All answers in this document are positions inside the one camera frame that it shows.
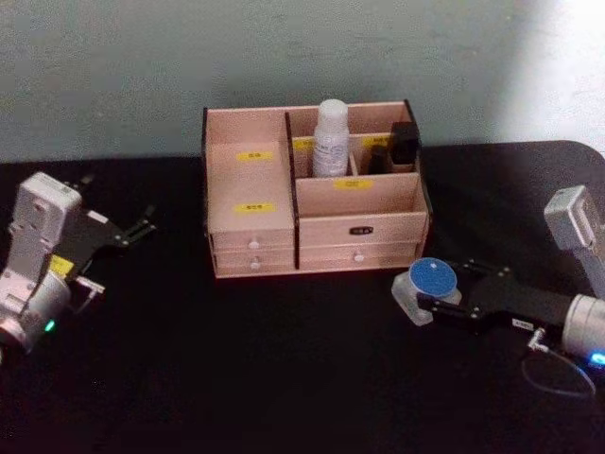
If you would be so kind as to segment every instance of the blue cap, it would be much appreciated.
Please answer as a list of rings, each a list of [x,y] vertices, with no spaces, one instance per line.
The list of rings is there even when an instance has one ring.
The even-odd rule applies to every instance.
[[[422,293],[435,298],[450,295],[458,284],[452,267],[438,258],[421,258],[409,268],[409,279]]]

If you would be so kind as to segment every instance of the black cable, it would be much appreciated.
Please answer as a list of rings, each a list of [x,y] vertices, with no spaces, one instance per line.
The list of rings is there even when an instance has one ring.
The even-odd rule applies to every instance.
[[[543,353],[547,353],[547,354],[551,355],[553,358],[556,358],[556,359],[560,360],[561,362],[567,364],[569,367],[571,367],[575,372],[577,372],[583,378],[584,382],[590,388],[590,391],[587,393],[580,393],[580,392],[576,392],[576,391],[567,391],[567,390],[552,388],[552,387],[538,383],[527,372],[527,358],[528,357],[525,357],[521,361],[521,372],[523,374],[523,378],[526,380],[527,383],[529,383],[531,386],[533,386],[537,390],[540,390],[544,393],[551,393],[551,394],[555,394],[555,395],[561,395],[563,397],[572,397],[572,398],[576,398],[576,399],[593,399],[593,398],[595,398],[595,396],[596,396],[595,383],[576,363],[574,363],[572,360],[570,360],[570,359],[564,357],[563,355],[560,355],[557,352],[554,352],[552,350],[547,350],[546,352],[543,352]]]

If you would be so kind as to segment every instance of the black table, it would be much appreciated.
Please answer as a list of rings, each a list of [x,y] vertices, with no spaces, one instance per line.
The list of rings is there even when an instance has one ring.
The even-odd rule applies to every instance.
[[[542,210],[557,188],[585,183],[605,213],[594,151],[427,148],[423,168],[435,210],[428,253],[589,291]],[[35,170],[72,181],[92,170],[91,208],[128,226],[153,201],[161,230],[96,262],[105,301],[0,375],[7,452],[605,452],[602,375],[592,373],[592,403],[539,393],[519,369],[526,332],[418,328],[390,295],[394,271],[216,282],[198,159],[2,165],[0,225]],[[3,232],[3,252],[8,241]],[[544,370],[556,378],[555,366]]]

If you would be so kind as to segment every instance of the yellow label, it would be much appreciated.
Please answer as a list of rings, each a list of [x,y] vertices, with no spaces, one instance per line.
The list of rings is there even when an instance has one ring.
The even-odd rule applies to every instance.
[[[50,257],[50,270],[54,271],[59,277],[65,279],[67,273],[74,267],[74,264],[69,260],[65,260],[58,255]]]
[[[249,215],[253,213],[273,213],[275,211],[274,203],[240,203],[233,207],[235,213],[240,215]]]
[[[364,137],[361,141],[363,148],[372,148],[374,145],[386,147],[389,144],[388,135],[375,135],[373,137]]]
[[[374,181],[372,180],[349,180],[349,179],[340,179],[334,181],[335,189],[370,189],[374,186]]]
[[[272,151],[247,151],[237,153],[237,161],[270,161],[273,159]]]
[[[301,139],[293,139],[294,151],[313,151],[315,140],[313,137],[304,137]]]

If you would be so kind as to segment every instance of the bottle cap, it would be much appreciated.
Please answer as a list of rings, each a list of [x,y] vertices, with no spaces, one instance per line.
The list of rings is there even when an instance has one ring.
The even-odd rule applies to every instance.
[[[328,131],[346,130],[349,108],[338,99],[326,99],[320,104],[318,128]]]
[[[456,290],[458,279],[452,267],[438,258],[421,258],[409,267],[409,279],[419,291],[443,298]]]

